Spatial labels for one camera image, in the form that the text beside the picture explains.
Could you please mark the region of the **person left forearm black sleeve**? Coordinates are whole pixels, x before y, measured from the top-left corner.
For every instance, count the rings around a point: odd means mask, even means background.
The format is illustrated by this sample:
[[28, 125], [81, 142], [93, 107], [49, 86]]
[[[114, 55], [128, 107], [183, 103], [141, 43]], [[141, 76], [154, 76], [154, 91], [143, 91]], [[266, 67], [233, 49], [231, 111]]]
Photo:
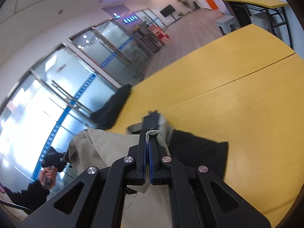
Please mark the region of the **person left forearm black sleeve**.
[[42, 206], [47, 201], [47, 197], [50, 194], [48, 189], [42, 187], [39, 180], [30, 183], [27, 189], [21, 190], [21, 192], [12, 192], [3, 185], [1, 185], [1, 188], [14, 204], [31, 209], [32, 211], [35, 211]]

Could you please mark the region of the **person left hand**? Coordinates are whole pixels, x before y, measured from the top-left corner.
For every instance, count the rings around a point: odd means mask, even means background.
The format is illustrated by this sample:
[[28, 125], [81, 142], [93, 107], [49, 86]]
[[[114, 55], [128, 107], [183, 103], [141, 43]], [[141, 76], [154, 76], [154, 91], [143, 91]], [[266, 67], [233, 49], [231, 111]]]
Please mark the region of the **person left hand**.
[[56, 184], [58, 169], [55, 166], [45, 167], [40, 171], [39, 181], [44, 189], [52, 189]]

